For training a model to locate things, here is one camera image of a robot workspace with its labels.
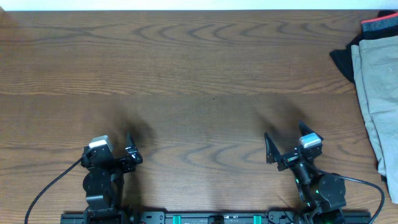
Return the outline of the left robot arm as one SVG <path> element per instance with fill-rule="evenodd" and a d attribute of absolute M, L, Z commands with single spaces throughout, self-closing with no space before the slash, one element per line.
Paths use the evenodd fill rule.
<path fill-rule="evenodd" d="M 126 155 L 115 158 L 107 135 L 93 138 L 83 148 L 81 166 L 88 169 L 83 180 L 88 204 L 83 213 L 84 223 L 134 223 L 134 212 L 122 206 L 124 174 L 134 172 L 143 160 L 129 133 L 125 151 Z"/>

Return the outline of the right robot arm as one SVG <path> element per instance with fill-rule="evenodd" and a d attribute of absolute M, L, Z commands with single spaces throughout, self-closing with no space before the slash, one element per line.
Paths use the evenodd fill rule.
<path fill-rule="evenodd" d="M 295 177 L 303 208 L 294 217 L 294 223 L 346 223 L 342 208 L 346 205 L 346 187 L 343 179 L 319 171 L 315 158 L 322 154 L 323 138 L 303 122 L 299 122 L 301 137 L 292 152 L 281 154 L 265 133 L 266 162 L 277 163 L 278 171 L 289 169 Z"/>

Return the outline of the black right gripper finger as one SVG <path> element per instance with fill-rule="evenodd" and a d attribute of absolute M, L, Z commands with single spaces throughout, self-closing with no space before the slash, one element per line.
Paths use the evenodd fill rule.
<path fill-rule="evenodd" d="M 264 139 L 266 144 L 266 162 L 268 164 L 279 162 L 280 152 L 274 144 L 273 140 L 267 133 L 264 133 Z"/>
<path fill-rule="evenodd" d="M 321 140 L 323 140 L 323 137 L 321 135 L 317 134 L 314 130 L 310 129 L 303 121 L 299 121 L 298 126 L 302 136 L 315 133 Z"/>

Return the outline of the beige khaki shorts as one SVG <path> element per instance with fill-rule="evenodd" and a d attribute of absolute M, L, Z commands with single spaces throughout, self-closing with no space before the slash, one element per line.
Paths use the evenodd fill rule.
<path fill-rule="evenodd" d="M 364 124 L 397 203 L 397 37 L 362 40 L 351 47 L 354 83 Z"/>

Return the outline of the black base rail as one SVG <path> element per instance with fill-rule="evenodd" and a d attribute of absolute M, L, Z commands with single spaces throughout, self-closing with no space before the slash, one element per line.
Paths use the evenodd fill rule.
<path fill-rule="evenodd" d="M 84 214 L 63 214 L 60 223 L 140 223 L 140 224 L 265 224 L 265 223 L 369 223 L 369 212 L 329 212 L 315 215 L 313 221 L 300 220 L 291 211 L 269 210 L 264 213 L 165 213 L 142 212 L 131 218 L 85 221 Z"/>

